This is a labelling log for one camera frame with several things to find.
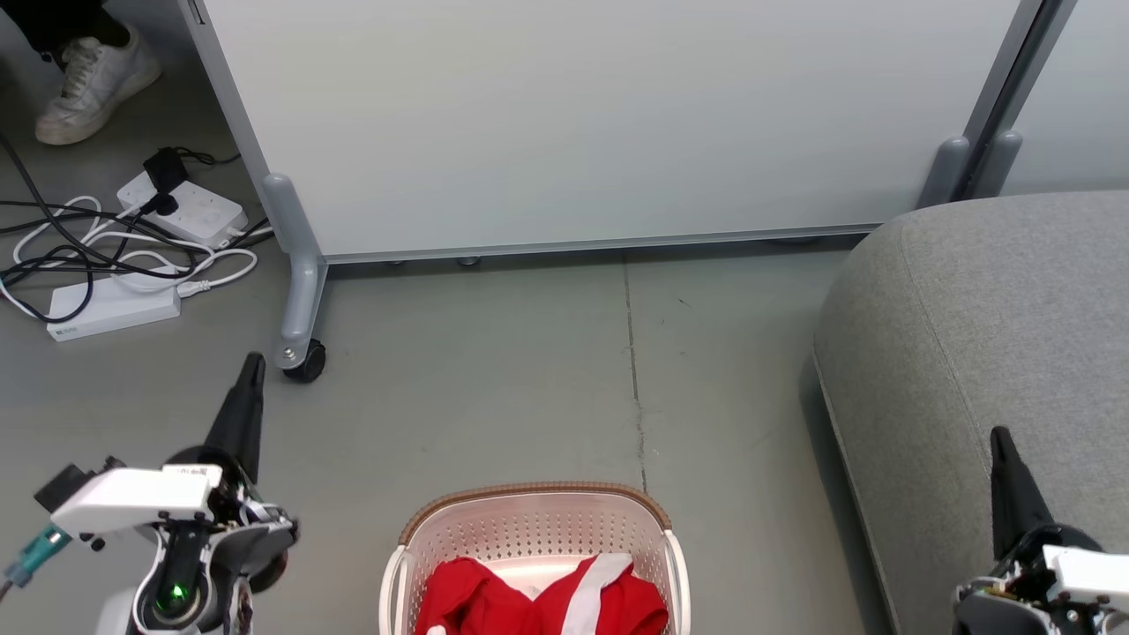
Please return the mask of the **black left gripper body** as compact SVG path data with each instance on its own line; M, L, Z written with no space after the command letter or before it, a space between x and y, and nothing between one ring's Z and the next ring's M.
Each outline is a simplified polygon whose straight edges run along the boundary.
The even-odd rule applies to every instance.
M210 575L224 571L250 579L254 594L274 586L282 579L288 551L299 539L298 519L259 495L257 462L208 446L194 446L167 459L167 473L205 475L210 521L208 555Z

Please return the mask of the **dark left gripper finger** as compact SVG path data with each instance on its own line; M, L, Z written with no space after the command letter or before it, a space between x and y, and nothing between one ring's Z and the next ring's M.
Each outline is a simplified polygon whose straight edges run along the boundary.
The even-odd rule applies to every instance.
M265 414L265 357L250 353L243 359L238 379L229 389L215 416L213 426L205 435L205 456L216 458L221 466L237 466L259 482L259 454L263 415Z

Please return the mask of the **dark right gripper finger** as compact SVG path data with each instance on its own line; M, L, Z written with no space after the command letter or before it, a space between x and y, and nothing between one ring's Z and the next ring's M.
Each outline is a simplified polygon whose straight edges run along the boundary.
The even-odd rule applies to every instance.
M991 525L994 558L1004 559L1024 534L1053 522L1027 462L1019 455L1010 430L991 430Z

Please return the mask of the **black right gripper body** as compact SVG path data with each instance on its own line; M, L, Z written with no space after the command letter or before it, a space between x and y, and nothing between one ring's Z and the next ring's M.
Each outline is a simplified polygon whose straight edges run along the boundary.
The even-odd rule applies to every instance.
M1042 547L1076 547L1106 553L1076 527L1047 524L1024 534L991 574L957 586L954 592L953 635L1113 635L1129 630L1129 602L1075 601L1070 594L1048 592L1054 575L1045 566Z

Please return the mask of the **red and white garment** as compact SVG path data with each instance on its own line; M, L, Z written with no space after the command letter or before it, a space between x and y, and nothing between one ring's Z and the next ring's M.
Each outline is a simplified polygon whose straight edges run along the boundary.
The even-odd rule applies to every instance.
M662 635L667 624L660 591L628 554L581 560L534 598L461 557L428 579L413 635Z

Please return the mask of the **grey fabric sofa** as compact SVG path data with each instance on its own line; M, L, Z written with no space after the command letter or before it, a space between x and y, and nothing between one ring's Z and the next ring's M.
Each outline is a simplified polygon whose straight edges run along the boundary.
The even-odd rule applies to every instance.
M1052 517L1129 553L1129 191L903 214L847 256L813 346L889 623L949 635L991 569L991 430Z

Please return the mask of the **black caster wheel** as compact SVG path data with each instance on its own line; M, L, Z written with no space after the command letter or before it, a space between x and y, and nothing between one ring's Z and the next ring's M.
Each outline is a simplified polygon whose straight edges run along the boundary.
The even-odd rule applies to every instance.
M286 379L300 383L300 385L310 385L310 383L318 381L318 379L322 377L326 362L326 346L324 346L318 339L310 339L305 358L303 358L297 366L283 369L282 373Z

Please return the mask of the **plain white power strip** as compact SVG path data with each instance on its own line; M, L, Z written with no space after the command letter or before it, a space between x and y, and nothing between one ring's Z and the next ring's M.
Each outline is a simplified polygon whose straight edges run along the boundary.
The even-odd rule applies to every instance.
M172 282L154 276L128 273L93 282L89 302L86 284L54 289L46 332L62 342L178 318L181 297Z

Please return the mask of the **white power strip with sockets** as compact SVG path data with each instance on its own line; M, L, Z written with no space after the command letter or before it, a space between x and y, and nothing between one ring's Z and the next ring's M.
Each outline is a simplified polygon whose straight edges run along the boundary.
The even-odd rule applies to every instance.
M250 217L240 205L191 183L175 169L159 173L157 182L145 171L121 186L116 195L124 210L149 205L159 197L154 211L145 214L146 220L177 240L208 247L227 247L250 228Z

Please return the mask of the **black power adapter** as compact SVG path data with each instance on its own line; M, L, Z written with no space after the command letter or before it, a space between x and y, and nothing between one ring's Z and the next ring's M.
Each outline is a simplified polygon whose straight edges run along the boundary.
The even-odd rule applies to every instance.
M146 158L145 172L159 194L170 194L189 179L184 160L174 147L161 147Z

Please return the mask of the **white laundry basket brown rim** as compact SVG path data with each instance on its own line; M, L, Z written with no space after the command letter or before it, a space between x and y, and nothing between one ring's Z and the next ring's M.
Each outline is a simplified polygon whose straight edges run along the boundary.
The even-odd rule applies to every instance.
M691 635L686 562L669 515L618 482L515 482L443 496L400 531L380 579L378 635L412 635L426 581L439 564L479 560L509 586L537 594L583 560L632 556L669 611L662 635Z

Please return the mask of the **white sneaker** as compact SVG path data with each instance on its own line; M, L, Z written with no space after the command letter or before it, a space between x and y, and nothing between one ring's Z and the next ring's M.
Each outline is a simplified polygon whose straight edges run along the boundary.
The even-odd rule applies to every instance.
M35 122L35 137L62 147L88 140L110 118L161 77L161 64L138 31L124 26L124 47L110 47L95 37L75 40L62 49L64 77L59 95L49 101Z

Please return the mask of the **black trouser leg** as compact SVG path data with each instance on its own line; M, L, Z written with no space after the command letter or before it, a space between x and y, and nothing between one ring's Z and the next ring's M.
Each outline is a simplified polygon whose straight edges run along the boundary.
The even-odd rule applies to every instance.
M97 40L110 47L128 47L130 32L110 16L105 0L0 0L30 47L64 70L64 50L75 40Z

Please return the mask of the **narrow white partition grey frame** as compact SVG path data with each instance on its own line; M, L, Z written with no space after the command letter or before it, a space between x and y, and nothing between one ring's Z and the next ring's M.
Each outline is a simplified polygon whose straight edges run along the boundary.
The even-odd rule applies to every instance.
M963 198L1129 191L1129 0L1056 0Z

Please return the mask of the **wide white partition grey frame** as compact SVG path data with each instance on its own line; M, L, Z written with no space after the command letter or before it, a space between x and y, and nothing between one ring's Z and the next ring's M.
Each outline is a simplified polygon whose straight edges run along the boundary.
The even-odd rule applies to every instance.
M289 256L857 235L963 192L1053 0L176 0Z

